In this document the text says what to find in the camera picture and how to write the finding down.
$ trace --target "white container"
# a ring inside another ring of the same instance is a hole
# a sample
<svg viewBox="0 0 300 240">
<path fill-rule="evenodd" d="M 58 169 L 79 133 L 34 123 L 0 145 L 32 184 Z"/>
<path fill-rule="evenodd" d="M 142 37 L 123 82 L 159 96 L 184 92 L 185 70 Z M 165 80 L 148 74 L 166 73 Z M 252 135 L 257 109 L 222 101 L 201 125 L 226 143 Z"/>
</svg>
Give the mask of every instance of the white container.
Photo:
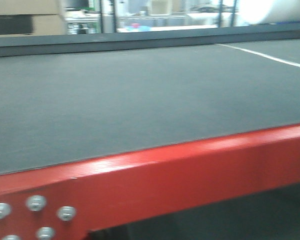
<svg viewBox="0 0 300 240">
<path fill-rule="evenodd" d="M 240 0 L 239 14 L 249 24 L 300 21 L 300 0 Z"/>
<path fill-rule="evenodd" d="M 172 0 L 149 0 L 149 15 L 170 15 L 172 13 Z"/>
</svg>

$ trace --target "cardboard box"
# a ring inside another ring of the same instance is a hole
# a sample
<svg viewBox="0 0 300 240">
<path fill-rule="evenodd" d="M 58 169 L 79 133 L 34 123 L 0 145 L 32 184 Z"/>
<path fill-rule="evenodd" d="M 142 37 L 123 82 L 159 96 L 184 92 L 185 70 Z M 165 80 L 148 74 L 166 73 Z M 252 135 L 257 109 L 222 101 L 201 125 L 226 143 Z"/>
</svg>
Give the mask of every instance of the cardboard box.
<svg viewBox="0 0 300 240">
<path fill-rule="evenodd" d="M 33 15 L 33 16 L 31 16 L 31 21 L 32 21 L 32 33 L 1 34 L 0 38 L 66 34 L 66 29 L 67 29 L 66 23 L 60 15 L 57 15 L 57 14 Z"/>
<path fill-rule="evenodd" d="M 0 0 L 0 15 L 62 14 L 59 0 Z"/>
<path fill-rule="evenodd" d="M 172 0 L 172 11 L 174 13 L 181 12 L 181 1 L 180 0 Z"/>
<path fill-rule="evenodd" d="M 172 0 L 150 0 L 148 3 L 149 15 L 170 15 Z"/>
</svg>

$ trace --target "black panel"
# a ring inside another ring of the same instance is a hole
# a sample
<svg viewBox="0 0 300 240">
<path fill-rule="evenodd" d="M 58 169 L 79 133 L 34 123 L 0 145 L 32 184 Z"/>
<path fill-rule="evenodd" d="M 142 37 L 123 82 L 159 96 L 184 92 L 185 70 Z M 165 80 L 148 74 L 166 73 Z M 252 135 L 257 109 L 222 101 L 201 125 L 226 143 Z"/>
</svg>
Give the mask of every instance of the black panel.
<svg viewBox="0 0 300 240">
<path fill-rule="evenodd" d="M 64 6 L 66 8 L 88 8 L 89 0 L 64 0 Z"/>
<path fill-rule="evenodd" d="M 0 15 L 0 35 L 31 33 L 33 33 L 31 15 Z"/>
</svg>

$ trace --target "metal frame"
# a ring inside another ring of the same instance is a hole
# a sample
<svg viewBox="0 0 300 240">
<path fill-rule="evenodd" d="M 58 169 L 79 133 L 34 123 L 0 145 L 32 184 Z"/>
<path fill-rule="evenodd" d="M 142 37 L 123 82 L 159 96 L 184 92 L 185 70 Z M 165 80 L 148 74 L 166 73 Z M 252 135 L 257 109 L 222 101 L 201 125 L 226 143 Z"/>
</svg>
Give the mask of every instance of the metal frame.
<svg viewBox="0 0 300 240">
<path fill-rule="evenodd" d="M 116 1 L 115 0 L 110 0 L 112 3 L 112 9 L 113 9 L 113 32 L 117 32 L 117 6 L 116 6 Z"/>
<path fill-rule="evenodd" d="M 219 0 L 219 16 L 218 16 L 218 28 L 222 26 L 222 13 L 223 13 L 224 0 Z"/>
<path fill-rule="evenodd" d="M 157 32 L 0 38 L 0 57 L 299 39 L 300 23 Z"/>
<path fill-rule="evenodd" d="M 7 234 L 33 239 L 41 227 L 53 239 L 82 240 L 107 229 L 239 196 L 300 183 L 300 124 L 198 140 L 0 175 L 0 220 Z M 26 200 L 44 196 L 42 211 Z M 56 212 L 74 207 L 62 221 Z"/>
<path fill-rule="evenodd" d="M 105 26 L 104 26 L 104 18 L 103 18 L 103 4 L 102 1 L 99 0 L 99 9 L 100 9 L 100 31 L 103 34 L 105 32 Z"/>
<path fill-rule="evenodd" d="M 236 10 L 237 10 L 238 0 L 234 0 L 233 8 L 232 8 L 232 16 L 231 16 L 231 23 L 230 26 L 233 27 L 236 20 Z"/>
</svg>

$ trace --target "silver bolt head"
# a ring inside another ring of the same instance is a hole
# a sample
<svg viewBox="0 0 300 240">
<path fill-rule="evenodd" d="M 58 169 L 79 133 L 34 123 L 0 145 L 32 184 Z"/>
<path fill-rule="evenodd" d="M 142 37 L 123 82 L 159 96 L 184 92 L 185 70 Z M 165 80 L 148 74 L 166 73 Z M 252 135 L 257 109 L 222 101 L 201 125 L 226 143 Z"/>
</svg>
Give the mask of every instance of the silver bolt head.
<svg viewBox="0 0 300 240">
<path fill-rule="evenodd" d="M 63 206 L 59 208 L 56 215 L 62 221 L 67 222 L 67 221 L 71 221 L 75 217 L 76 212 L 77 212 L 76 209 L 72 206 Z"/>
<path fill-rule="evenodd" d="M 0 219 L 4 219 L 11 213 L 11 206 L 7 203 L 0 202 Z"/>
<path fill-rule="evenodd" d="M 30 211 L 39 212 L 46 206 L 47 200 L 44 196 L 34 195 L 28 197 L 25 204 Z"/>
<path fill-rule="evenodd" d="M 52 227 L 41 227 L 36 232 L 36 237 L 39 240 L 50 240 L 55 236 L 55 230 Z"/>
<path fill-rule="evenodd" d="M 21 240 L 21 238 L 17 235 L 9 235 L 2 238 L 2 240 Z"/>
</svg>

